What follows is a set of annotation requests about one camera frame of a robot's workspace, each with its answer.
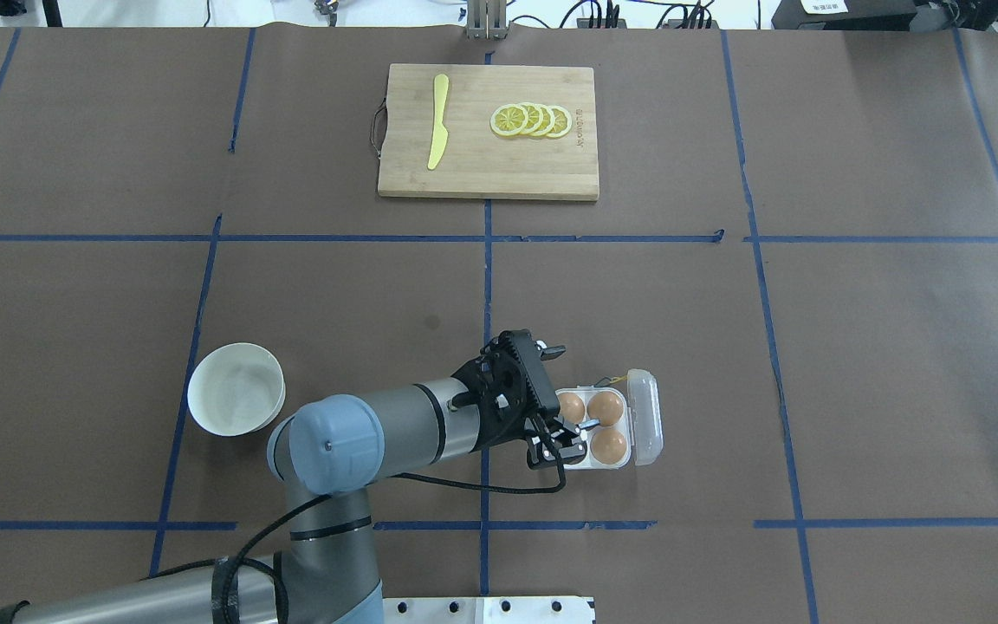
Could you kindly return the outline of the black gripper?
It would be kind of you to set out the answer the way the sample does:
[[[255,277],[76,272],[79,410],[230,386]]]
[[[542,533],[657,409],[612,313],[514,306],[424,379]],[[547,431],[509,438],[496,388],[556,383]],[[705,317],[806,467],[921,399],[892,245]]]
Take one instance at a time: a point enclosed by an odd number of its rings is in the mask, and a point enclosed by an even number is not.
[[[472,451],[524,439],[524,462],[532,471],[598,466],[591,451],[593,434],[599,429],[597,419],[579,424],[566,419],[546,422],[559,414],[560,407],[544,363],[561,358],[566,351],[566,345],[539,343],[529,330],[506,330],[454,372],[452,379],[464,386],[454,406],[473,406],[478,411]]]

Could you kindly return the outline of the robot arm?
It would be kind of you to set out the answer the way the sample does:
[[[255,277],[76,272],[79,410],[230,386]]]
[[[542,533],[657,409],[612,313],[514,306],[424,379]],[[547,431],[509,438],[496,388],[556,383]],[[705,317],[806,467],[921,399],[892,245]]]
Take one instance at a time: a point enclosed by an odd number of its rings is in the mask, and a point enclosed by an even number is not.
[[[337,394],[273,431],[270,470],[288,512],[233,556],[155,573],[60,603],[17,601],[0,623],[384,623],[368,487],[401,478],[494,494],[514,487],[427,477],[426,466],[511,441],[531,469],[566,469],[587,455],[583,430],[563,418],[546,363],[566,349],[508,330],[449,378],[362,395]]]

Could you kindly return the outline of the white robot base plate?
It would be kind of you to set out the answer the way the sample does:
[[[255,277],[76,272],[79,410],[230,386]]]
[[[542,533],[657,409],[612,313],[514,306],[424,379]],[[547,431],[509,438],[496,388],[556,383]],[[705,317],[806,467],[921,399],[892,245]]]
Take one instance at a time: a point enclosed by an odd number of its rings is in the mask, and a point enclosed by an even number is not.
[[[595,623],[592,597],[457,596],[384,599],[385,623]]]

